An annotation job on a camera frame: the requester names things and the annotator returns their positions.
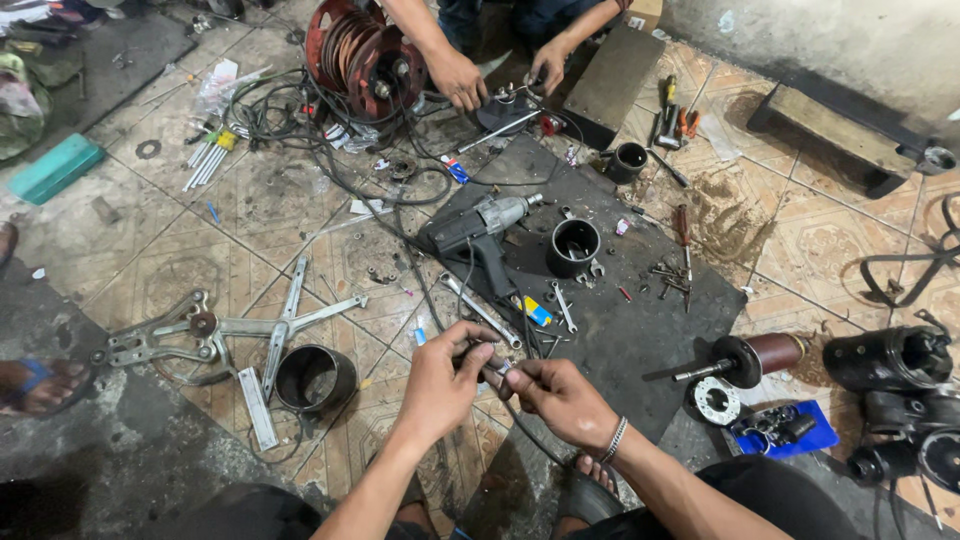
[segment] bolt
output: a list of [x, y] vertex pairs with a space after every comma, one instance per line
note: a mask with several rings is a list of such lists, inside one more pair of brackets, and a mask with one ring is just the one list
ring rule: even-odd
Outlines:
[[400, 77], [403, 77], [409, 72], [410, 72], [410, 66], [407, 65], [407, 62], [403, 61], [403, 59], [396, 59], [396, 61], [394, 62], [394, 73], [396, 73]]
[[373, 93], [376, 94], [376, 97], [380, 99], [387, 99], [390, 97], [390, 85], [381, 79], [376, 82], [376, 85], [373, 86]]

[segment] teal toolbox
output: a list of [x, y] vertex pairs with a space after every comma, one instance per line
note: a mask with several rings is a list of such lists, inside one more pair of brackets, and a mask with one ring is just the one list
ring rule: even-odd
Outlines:
[[28, 203], [42, 205], [83, 176], [104, 154], [83, 135], [72, 134], [17, 173], [7, 182], [7, 189]]

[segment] cardboard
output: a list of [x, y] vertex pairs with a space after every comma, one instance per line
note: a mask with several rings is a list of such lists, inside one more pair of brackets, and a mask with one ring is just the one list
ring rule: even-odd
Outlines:
[[652, 34], [660, 22], [663, 0], [634, 0], [623, 13], [623, 22], [631, 27]]

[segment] pneumatic impact wrench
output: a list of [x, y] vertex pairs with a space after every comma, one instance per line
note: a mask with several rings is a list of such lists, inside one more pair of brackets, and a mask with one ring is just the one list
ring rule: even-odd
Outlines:
[[469, 261], [472, 248], [474, 260], [487, 274], [493, 297], [509, 298], [516, 287], [507, 277], [503, 266], [503, 248], [500, 234], [520, 220], [530, 206], [543, 200], [537, 193], [529, 197], [503, 197], [494, 199], [488, 195], [477, 206], [467, 211], [457, 211], [435, 219], [424, 234], [442, 258], [462, 258]]

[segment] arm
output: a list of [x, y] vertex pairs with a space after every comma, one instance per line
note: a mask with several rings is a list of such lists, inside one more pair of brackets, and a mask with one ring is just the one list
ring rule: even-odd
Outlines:
[[534, 57], [533, 65], [530, 67], [527, 84], [532, 85], [540, 76], [540, 70], [545, 68], [547, 73], [543, 85], [546, 95], [552, 94], [560, 81], [564, 79], [566, 55], [570, 54], [584, 39], [603, 28], [603, 25], [610, 22], [622, 11], [617, 0], [603, 0], [603, 2], [581, 13], [570, 23], [570, 26], [540, 48]]
[[[498, 340], [495, 331], [460, 321], [417, 348], [403, 405], [383, 447], [311, 540], [386, 536], [423, 455], [469, 414], [477, 375], [493, 356], [491, 343]], [[456, 373], [455, 356], [464, 356]]]
[[487, 102], [487, 86], [480, 70], [446, 40], [423, 0], [383, 0], [396, 25], [423, 54], [430, 78], [459, 112]]
[[[619, 421], [616, 413], [569, 360], [524, 360], [507, 372], [500, 397], [516, 392], [562, 440], [602, 455]], [[640, 499], [676, 538], [789, 537], [770, 522], [691, 474], [676, 459], [627, 427], [613, 457]]]

